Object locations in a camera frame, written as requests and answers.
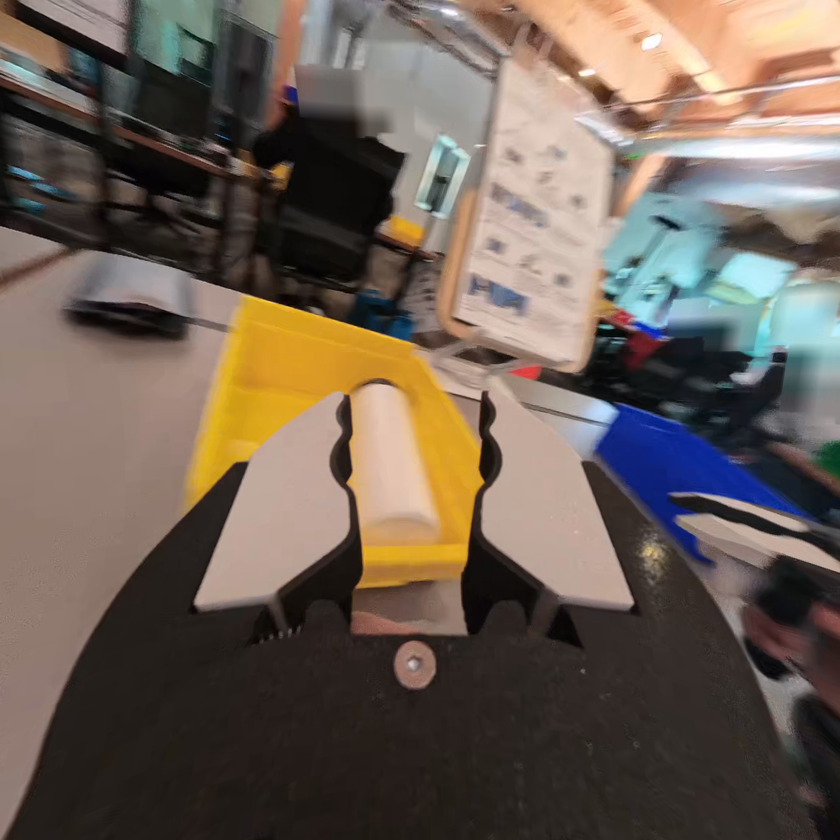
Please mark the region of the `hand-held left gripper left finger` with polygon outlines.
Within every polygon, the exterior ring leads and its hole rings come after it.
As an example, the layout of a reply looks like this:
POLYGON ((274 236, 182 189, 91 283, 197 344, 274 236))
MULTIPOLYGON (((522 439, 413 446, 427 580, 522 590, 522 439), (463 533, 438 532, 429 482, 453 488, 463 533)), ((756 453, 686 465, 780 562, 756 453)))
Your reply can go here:
POLYGON ((330 602, 351 625, 363 571, 352 432, 350 397, 334 392, 250 456, 194 596, 197 613, 256 606, 276 629, 295 631, 311 605, 330 602))

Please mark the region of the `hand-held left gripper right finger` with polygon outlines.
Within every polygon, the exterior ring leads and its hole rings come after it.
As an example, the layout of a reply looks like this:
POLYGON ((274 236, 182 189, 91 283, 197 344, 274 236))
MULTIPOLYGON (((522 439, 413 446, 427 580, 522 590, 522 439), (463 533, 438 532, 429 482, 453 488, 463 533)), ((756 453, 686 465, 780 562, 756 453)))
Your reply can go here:
POLYGON ((634 596, 581 457, 510 391, 482 393, 479 438, 463 569, 467 634, 504 602, 543 636, 576 635, 571 607, 631 614, 634 596))

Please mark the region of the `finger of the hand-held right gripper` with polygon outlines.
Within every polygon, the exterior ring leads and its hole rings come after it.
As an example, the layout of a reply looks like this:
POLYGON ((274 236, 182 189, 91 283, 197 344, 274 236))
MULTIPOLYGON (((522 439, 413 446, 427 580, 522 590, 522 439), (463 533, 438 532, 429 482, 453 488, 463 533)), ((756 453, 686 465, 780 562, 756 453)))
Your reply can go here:
POLYGON ((729 497, 704 493, 670 493, 668 500, 684 511, 714 516, 771 535, 802 535, 812 532, 812 525, 804 519, 729 497))
POLYGON ((804 541, 798 533, 794 536, 773 535, 707 513, 680 515, 675 523, 696 538, 701 557, 713 563, 735 560, 765 569, 774 560, 788 558, 824 571, 839 572, 837 559, 804 541))

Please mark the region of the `blue plastic bin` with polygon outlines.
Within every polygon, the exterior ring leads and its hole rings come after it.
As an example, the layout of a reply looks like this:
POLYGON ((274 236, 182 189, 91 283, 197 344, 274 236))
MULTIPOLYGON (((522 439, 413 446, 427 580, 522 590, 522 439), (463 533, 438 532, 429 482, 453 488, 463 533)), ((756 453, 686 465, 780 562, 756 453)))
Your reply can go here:
POLYGON ((709 561, 699 553, 697 539, 676 524, 680 509, 669 498, 673 492, 729 497, 813 520, 676 421, 632 406, 618 406, 595 453, 683 553, 704 564, 709 561))

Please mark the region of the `white plastic bottle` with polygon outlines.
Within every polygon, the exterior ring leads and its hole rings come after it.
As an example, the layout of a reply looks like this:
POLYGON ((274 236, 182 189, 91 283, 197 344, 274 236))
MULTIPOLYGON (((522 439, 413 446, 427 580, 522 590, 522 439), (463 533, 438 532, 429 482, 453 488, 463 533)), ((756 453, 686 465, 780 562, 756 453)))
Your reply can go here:
POLYGON ((363 542, 374 547, 436 543, 438 509, 407 395, 388 386, 350 394, 353 492, 363 542))

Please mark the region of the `yellow plastic bin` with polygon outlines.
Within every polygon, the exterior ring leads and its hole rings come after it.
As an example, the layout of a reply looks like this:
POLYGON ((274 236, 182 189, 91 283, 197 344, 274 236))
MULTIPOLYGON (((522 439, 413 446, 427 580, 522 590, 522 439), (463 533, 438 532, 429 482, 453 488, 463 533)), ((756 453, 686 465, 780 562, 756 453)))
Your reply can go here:
POLYGON ((360 588, 458 579, 481 483, 480 445, 429 364, 408 342, 255 297, 240 298, 223 342, 185 476, 183 511, 282 425, 325 396, 370 380, 399 386, 411 404, 440 538, 393 547, 362 538, 360 588))

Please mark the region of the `person's left hand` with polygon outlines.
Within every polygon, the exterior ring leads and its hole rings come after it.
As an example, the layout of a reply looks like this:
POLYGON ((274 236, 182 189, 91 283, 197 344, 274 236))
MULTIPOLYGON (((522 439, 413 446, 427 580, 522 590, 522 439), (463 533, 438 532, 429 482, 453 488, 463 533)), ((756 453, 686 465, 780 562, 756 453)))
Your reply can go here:
POLYGON ((422 629, 371 612, 353 612, 350 630, 354 636, 423 636, 422 629))

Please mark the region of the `grey and black pouch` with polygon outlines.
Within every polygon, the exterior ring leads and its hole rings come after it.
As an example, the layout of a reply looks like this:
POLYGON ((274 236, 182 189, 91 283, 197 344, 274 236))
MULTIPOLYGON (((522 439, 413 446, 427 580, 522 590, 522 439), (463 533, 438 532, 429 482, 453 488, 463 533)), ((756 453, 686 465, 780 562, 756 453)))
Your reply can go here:
POLYGON ((116 333, 183 340, 196 315, 196 279, 147 259, 91 251, 70 279, 68 319, 116 333))

